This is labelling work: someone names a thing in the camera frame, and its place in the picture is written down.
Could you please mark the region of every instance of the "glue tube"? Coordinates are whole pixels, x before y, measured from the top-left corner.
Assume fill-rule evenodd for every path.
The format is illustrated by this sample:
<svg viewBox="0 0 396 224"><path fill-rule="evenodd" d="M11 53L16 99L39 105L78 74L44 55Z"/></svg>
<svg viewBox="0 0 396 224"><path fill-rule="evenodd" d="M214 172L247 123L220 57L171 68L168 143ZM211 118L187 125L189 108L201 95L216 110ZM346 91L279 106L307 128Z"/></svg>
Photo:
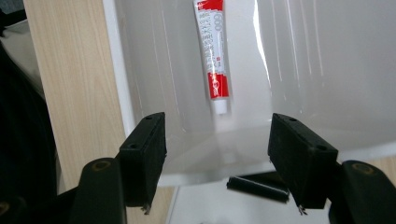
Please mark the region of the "glue tube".
<svg viewBox="0 0 396 224"><path fill-rule="evenodd" d="M224 60L223 0L194 0L194 8L210 99L216 114L226 114L229 93Z"/></svg>

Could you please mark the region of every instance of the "tube label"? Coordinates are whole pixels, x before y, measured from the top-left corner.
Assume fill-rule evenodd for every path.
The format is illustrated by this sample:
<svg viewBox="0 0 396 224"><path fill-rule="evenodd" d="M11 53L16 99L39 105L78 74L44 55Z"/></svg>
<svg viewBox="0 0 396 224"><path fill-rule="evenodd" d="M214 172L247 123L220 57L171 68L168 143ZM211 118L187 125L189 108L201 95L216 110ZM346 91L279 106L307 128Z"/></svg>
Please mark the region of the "tube label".
<svg viewBox="0 0 396 224"><path fill-rule="evenodd" d="M194 0L210 98L228 97L224 64L223 0Z"/></svg>

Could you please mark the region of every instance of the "white cap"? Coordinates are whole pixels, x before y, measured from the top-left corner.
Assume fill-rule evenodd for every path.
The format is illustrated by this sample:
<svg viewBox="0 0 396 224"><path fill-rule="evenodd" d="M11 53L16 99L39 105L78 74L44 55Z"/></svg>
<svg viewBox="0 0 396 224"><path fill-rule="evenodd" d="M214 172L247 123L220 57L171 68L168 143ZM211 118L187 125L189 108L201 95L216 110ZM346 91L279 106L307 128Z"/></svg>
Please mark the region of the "white cap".
<svg viewBox="0 0 396 224"><path fill-rule="evenodd" d="M218 115L227 114L227 100L226 99L219 99L213 101L213 106L215 108L215 113Z"/></svg>

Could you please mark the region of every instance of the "red label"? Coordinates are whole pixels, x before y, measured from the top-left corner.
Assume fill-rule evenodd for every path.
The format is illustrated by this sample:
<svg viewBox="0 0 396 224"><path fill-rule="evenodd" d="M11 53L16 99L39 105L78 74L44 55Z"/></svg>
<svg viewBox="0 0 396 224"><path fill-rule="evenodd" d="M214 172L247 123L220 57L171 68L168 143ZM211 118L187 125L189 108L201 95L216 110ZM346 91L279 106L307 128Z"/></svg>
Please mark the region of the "red label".
<svg viewBox="0 0 396 224"><path fill-rule="evenodd" d="M217 73L207 73L207 78L209 80L210 98L215 99L229 96L226 76Z"/></svg>
<svg viewBox="0 0 396 224"><path fill-rule="evenodd" d="M204 0L199 3L198 10L218 10L222 11L223 0Z"/></svg>

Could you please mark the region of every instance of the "wooden surface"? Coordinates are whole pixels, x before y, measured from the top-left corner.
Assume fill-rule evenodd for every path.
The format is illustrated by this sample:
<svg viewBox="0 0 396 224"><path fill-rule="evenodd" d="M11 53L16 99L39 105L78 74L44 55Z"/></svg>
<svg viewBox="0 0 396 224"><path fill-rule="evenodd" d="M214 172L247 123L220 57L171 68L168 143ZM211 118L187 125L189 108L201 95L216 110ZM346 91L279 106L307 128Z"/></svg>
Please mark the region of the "wooden surface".
<svg viewBox="0 0 396 224"><path fill-rule="evenodd" d="M114 157L125 139L101 0L25 0L67 189L82 167ZM129 223L164 223L173 189L157 191L150 216L128 209Z"/></svg>

